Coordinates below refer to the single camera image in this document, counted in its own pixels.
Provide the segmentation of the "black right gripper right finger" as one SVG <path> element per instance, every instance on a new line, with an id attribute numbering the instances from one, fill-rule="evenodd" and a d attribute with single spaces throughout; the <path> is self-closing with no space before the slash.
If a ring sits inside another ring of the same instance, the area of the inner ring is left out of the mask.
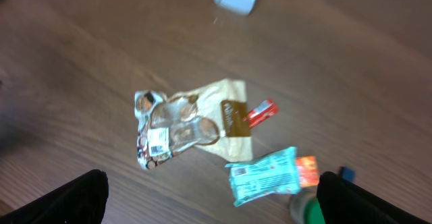
<path id="1" fill-rule="evenodd" d="M 326 224 L 429 224 L 330 171 L 320 176 L 317 199 Z"/>

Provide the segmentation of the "mint green tissue packet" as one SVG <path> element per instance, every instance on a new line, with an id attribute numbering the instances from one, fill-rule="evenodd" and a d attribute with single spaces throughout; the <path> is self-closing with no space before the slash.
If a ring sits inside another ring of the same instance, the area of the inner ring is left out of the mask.
<path id="1" fill-rule="evenodd" d="M 270 194 L 293 195 L 301 191 L 294 146 L 253 161 L 228 163 L 226 167 L 235 207 Z"/>

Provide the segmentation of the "beige dog treat bag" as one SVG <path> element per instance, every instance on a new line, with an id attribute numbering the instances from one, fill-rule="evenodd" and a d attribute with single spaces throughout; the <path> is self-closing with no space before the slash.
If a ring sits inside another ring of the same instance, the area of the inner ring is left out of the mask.
<path id="1" fill-rule="evenodd" d="M 137 91 L 137 161 L 154 169 L 197 147 L 228 162 L 253 157 L 246 84 L 223 79 L 187 92 L 167 96 L 154 90 Z"/>

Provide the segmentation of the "orange snack packet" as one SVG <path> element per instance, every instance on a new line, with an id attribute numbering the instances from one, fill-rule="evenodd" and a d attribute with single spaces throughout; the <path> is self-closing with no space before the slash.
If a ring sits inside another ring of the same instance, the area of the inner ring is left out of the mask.
<path id="1" fill-rule="evenodd" d="M 298 157 L 296 166 L 302 188 L 313 187 L 319 184 L 319 169 L 314 156 Z"/>

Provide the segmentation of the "red snack stick packet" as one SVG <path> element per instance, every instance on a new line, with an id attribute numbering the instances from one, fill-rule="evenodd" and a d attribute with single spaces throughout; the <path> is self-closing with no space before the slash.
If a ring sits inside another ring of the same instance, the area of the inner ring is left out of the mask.
<path id="1" fill-rule="evenodd" d="M 264 100 L 248 113 L 249 127 L 254 128 L 279 112 L 279 107 L 271 99 Z"/>

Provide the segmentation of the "green lid jar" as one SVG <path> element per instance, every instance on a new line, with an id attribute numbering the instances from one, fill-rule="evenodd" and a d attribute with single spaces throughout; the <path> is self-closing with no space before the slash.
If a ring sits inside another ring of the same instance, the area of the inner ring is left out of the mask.
<path id="1" fill-rule="evenodd" d="M 303 189 L 294 195 L 289 209 L 296 224 L 325 224 L 318 198 L 312 190 Z"/>

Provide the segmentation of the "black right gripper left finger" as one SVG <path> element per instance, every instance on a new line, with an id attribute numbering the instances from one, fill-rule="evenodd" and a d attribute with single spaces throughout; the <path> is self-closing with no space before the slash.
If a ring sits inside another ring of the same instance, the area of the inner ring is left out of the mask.
<path id="1" fill-rule="evenodd" d="M 104 171 L 93 169 L 31 203 L 1 217 L 11 224 L 101 224 L 109 182 Z"/>

